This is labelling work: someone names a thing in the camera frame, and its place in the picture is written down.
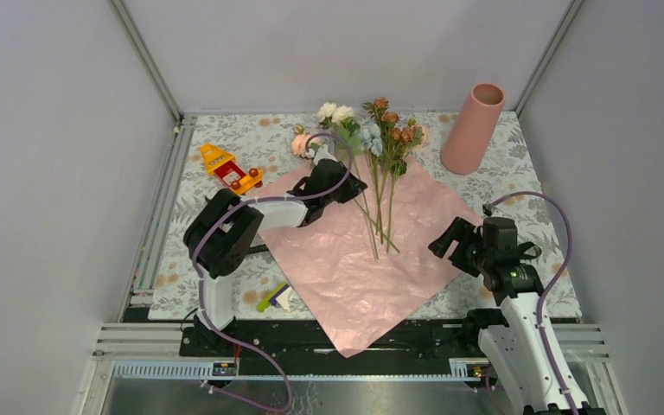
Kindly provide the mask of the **orange rose flower stem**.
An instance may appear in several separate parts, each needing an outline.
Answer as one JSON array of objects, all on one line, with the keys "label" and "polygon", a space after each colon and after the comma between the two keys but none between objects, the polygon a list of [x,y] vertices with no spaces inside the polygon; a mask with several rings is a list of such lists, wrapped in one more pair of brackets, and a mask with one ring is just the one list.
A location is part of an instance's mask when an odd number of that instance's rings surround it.
[{"label": "orange rose flower stem", "polygon": [[380,127],[383,142],[383,153],[380,157],[380,170],[383,182],[381,199],[384,243],[380,243],[380,236],[374,231],[377,242],[384,252],[397,252],[398,247],[393,242],[393,197],[399,179],[408,170],[408,157],[417,147],[427,143],[426,129],[414,118],[402,119],[397,112],[390,109],[388,99],[377,98],[362,104],[362,109],[370,118],[369,123]]}]

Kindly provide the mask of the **blue hydrangea flower stem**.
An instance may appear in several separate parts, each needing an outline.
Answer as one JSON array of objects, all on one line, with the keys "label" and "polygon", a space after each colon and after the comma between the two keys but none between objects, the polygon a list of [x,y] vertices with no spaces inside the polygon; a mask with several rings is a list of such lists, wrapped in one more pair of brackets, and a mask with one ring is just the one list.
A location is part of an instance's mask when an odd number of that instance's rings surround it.
[{"label": "blue hydrangea flower stem", "polygon": [[361,145],[362,149],[367,153],[367,162],[370,168],[371,176],[373,178],[373,190],[375,193],[375,224],[378,235],[380,236],[380,243],[384,243],[383,219],[381,199],[383,191],[382,176],[380,170],[380,157],[383,153],[383,142],[380,133],[380,127],[375,123],[364,124],[360,128]]}]

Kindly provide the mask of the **pink wrapping paper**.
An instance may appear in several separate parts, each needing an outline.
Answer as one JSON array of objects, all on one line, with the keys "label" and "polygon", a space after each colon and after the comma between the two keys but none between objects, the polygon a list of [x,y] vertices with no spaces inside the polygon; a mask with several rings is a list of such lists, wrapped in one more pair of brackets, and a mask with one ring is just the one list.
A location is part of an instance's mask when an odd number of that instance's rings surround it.
[{"label": "pink wrapping paper", "polygon": [[456,286],[459,270],[428,246],[455,218],[480,224],[480,215],[415,162],[396,184],[390,208],[390,249],[373,249],[353,201],[330,205],[307,227],[263,232],[270,251],[246,258],[233,278],[236,316],[257,317],[261,297],[288,281],[295,292],[290,310],[267,310],[265,317],[316,319],[344,357],[408,317],[463,316],[477,292]]}]

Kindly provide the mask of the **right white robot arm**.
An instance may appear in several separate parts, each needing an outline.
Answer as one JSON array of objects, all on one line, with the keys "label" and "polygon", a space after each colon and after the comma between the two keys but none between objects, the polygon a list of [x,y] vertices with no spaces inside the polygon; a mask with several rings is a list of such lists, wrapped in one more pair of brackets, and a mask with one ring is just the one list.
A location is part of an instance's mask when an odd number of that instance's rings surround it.
[{"label": "right white robot arm", "polygon": [[495,307],[470,310],[457,344],[484,355],[518,414],[603,414],[574,379],[546,315],[546,289],[530,265],[541,250],[520,243],[513,220],[488,217],[476,226],[456,217],[429,246],[458,270],[481,277]]}]

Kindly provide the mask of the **black ribbon with gold letters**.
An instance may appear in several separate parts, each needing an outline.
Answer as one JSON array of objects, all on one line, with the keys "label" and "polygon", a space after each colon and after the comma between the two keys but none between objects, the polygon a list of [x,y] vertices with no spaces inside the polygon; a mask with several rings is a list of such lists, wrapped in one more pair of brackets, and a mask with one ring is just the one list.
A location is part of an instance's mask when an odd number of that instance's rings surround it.
[{"label": "black ribbon with gold letters", "polygon": [[268,251],[269,251],[268,246],[265,245],[265,244],[262,244],[262,245],[250,247],[248,253],[249,254],[257,254],[257,253],[268,252]]}]

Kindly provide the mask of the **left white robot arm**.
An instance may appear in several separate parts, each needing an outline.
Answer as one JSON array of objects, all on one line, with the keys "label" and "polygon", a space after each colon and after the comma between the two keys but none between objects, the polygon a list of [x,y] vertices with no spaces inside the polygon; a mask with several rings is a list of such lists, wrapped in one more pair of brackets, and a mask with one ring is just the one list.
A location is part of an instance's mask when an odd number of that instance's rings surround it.
[{"label": "left white robot arm", "polygon": [[306,227],[321,218],[332,203],[344,204],[364,193],[367,184],[333,159],[315,163],[311,172],[282,195],[245,197],[219,190],[183,236],[189,258],[200,279],[198,320],[206,327],[201,345],[214,355],[233,346],[235,319],[233,281],[259,232]]}]

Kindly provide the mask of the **pink flower stem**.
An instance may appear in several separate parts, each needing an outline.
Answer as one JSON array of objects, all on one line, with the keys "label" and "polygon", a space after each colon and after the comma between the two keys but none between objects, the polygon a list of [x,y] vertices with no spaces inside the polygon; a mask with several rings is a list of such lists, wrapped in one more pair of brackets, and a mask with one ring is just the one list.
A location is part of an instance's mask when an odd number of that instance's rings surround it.
[{"label": "pink flower stem", "polygon": [[322,146],[323,141],[319,137],[312,137],[301,124],[294,126],[295,136],[291,141],[291,152],[294,156],[312,159]]}]

